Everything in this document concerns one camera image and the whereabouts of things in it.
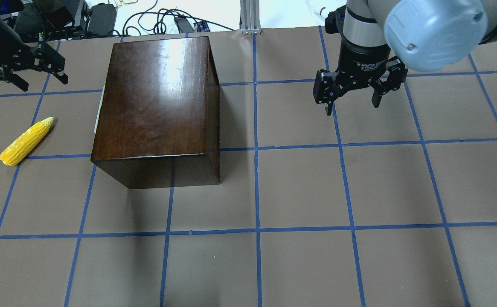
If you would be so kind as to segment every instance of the box top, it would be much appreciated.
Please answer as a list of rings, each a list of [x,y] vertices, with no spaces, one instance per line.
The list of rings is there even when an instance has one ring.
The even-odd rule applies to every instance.
[[[91,160],[205,153],[209,49],[208,37],[114,44]]]

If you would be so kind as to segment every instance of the brown wooden box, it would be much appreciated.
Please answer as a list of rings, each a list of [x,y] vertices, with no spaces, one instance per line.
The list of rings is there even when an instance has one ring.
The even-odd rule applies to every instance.
[[[128,188],[219,183],[208,37],[113,46],[91,161]]]

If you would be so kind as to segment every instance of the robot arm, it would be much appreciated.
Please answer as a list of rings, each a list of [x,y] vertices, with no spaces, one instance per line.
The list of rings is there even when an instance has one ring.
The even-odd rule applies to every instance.
[[[4,21],[0,19],[0,81],[11,82],[23,91],[28,83],[15,72],[37,70],[53,74],[63,84],[68,76],[63,73],[65,59],[43,39],[35,47],[28,47]]]
[[[497,41],[497,0],[348,0],[330,12],[325,29],[342,36],[339,64],[317,72],[313,96],[331,115],[334,101],[351,90],[372,87],[379,107],[383,95],[400,89],[407,68],[441,70],[479,43]]]

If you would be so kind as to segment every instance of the glossy wooden surface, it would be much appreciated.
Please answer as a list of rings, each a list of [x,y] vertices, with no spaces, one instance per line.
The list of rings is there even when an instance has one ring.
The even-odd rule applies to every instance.
[[[91,161],[129,188],[219,183],[218,110],[207,37],[117,43]]]

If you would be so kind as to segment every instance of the corn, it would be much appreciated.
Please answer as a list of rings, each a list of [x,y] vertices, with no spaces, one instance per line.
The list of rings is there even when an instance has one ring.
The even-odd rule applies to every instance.
[[[53,124],[53,117],[48,117],[28,128],[8,148],[2,151],[0,160],[5,165],[17,165],[44,138],[51,124]]]

